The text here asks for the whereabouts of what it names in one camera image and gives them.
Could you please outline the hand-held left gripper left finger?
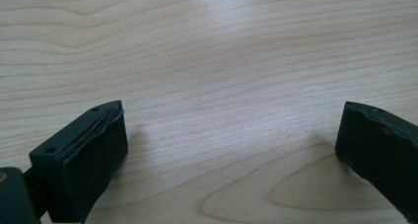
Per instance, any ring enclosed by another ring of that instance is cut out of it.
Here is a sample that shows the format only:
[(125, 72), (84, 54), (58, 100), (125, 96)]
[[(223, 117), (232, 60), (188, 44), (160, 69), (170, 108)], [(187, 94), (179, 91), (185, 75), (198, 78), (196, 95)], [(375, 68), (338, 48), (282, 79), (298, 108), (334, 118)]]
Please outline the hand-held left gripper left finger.
[(52, 221), (84, 222), (128, 152), (120, 101), (91, 108), (30, 153)]

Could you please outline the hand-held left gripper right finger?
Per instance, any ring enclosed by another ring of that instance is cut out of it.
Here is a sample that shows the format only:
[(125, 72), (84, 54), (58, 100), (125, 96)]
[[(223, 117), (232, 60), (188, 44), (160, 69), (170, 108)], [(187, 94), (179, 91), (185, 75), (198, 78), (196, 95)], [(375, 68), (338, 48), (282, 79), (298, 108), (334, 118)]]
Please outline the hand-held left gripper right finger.
[(418, 223), (418, 125), (372, 106), (344, 105), (337, 156), (410, 223)]

